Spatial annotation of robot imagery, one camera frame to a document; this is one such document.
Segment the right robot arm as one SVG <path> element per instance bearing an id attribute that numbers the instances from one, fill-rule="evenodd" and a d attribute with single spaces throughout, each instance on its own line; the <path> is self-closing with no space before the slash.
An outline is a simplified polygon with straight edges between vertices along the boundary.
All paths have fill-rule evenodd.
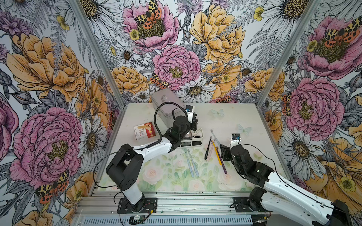
<path id="1" fill-rule="evenodd" d="M 248 197 L 254 211 L 270 211 L 303 226 L 351 226 L 348 206 L 312 194 L 282 177 L 276 170 L 252 159 L 243 145 L 221 146 L 221 157 L 236 172 L 255 185 Z"/>

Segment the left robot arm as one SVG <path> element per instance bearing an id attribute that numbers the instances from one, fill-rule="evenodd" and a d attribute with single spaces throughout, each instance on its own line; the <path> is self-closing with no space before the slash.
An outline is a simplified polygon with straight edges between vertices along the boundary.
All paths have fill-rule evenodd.
<path id="1" fill-rule="evenodd" d="M 146 205 L 145 196 L 136 184 L 144 163 L 160 155 L 170 153 L 181 146 L 182 140 L 198 126 L 197 114 L 178 116 L 161 139 L 139 147 L 125 144 L 106 167 L 107 175 L 124 194 L 121 207 L 140 212 Z"/>

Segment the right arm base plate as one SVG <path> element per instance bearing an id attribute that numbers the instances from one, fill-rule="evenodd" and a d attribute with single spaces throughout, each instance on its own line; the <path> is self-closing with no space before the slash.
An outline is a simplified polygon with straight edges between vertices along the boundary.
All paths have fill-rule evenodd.
<path id="1" fill-rule="evenodd" d="M 236 212 L 265 212 L 260 201 L 252 200 L 248 197 L 234 197 L 233 203 L 230 205 L 231 209 L 235 209 Z"/>

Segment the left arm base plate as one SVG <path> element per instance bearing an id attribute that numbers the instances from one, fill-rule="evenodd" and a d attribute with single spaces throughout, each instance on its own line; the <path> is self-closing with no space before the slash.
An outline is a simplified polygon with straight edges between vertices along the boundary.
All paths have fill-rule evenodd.
<path id="1" fill-rule="evenodd" d="M 142 197 L 136 204 L 131 204 L 127 198 L 121 198 L 118 204 L 118 214 L 149 214 L 156 212 L 158 199 Z"/>

